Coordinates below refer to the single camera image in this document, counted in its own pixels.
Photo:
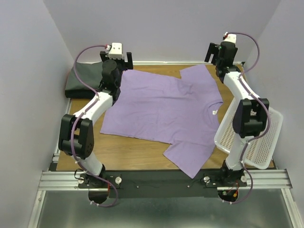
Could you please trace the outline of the purple t shirt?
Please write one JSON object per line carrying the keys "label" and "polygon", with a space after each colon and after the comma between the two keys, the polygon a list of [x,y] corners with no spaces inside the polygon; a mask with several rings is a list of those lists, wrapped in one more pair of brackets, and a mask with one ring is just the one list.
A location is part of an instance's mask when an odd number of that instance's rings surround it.
{"label": "purple t shirt", "polygon": [[183,69],[180,78],[128,70],[120,89],[100,132],[167,143],[164,156],[194,178],[215,148],[223,103],[206,66]]}

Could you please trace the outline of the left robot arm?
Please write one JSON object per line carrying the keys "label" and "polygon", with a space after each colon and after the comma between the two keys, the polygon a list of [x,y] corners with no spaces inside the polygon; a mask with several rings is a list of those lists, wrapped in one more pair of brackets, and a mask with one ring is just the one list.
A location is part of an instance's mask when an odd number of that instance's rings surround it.
{"label": "left robot arm", "polygon": [[73,115],[65,114],[61,119],[58,147],[74,158],[76,164],[87,173],[89,182],[96,188],[104,183],[105,166],[96,158],[94,148],[94,124],[100,116],[118,100],[122,74],[133,68],[132,54],[123,55],[122,47],[106,46],[102,51],[102,79],[98,89],[83,85],[95,95],[81,110]]}

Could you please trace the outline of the white plastic laundry basket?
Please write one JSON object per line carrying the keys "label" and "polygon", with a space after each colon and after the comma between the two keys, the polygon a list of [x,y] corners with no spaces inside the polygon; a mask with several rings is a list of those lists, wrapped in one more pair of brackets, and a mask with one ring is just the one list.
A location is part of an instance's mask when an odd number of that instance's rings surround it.
{"label": "white plastic laundry basket", "polygon": [[[235,170],[242,168],[240,156],[246,140],[250,139],[249,137],[241,139],[233,130],[232,121],[237,105],[236,100],[232,100],[214,137],[216,147],[228,154],[228,167]],[[267,133],[249,143],[242,159],[244,164],[254,166],[260,170],[268,168],[272,160],[283,123],[283,116],[280,112],[272,107],[268,111],[271,124]]]}

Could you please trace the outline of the aluminium extrusion rail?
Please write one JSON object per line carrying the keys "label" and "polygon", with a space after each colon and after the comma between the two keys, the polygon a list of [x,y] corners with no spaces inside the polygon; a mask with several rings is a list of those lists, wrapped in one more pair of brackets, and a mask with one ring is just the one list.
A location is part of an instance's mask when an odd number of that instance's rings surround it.
{"label": "aluminium extrusion rail", "polygon": [[[253,189],[291,189],[286,170],[250,170],[253,179]],[[70,190],[97,190],[88,186],[81,187],[72,171],[45,171],[41,174],[39,191],[70,191]]]}

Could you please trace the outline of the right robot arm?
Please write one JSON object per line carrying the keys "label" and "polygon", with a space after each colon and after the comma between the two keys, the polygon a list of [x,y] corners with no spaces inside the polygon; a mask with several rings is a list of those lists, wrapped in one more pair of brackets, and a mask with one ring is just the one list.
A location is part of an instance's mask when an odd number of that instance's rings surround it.
{"label": "right robot arm", "polygon": [[270,127],[269,101],[260,98],[248,86],[240,69],[233,64],[238,48],[234,41],[210,43],[206,62],[216,67],[216,75],[234,96],[237,109],[232,121],[235,139],[223,161],[216,180],[224,186],[239,181],[245,170],[244,156],[250,142],[263,137]]}

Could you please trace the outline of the folded dark grey t shirt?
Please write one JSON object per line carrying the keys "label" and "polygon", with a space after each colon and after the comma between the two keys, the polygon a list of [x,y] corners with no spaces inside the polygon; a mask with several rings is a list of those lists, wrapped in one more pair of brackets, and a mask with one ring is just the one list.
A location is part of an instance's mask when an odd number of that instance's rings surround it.
{"label": "folded dark grey t shirt", "polygon": [[[93,64],[77,63],[76,70],[79,78],[94,90],[98,90],[102,80],[102,62]],[[66,98],[92,99],[95,93],[84,86],[76,78],[73,68],[71,69],[65,87]]]}

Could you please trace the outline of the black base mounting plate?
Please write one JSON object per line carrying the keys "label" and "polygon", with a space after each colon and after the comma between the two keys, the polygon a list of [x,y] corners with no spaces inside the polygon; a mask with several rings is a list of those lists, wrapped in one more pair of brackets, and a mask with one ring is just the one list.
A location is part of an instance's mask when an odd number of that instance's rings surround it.
{"label": "black base mounting plate", "polygon": [[202,169],[191,179],[180,170],[106,171],[106,181],[86,173],[77,177],[78,187],[88,189],[90,200],[107,198],[221,197],[236,201],[237,191],[247,186],[243,171]]}

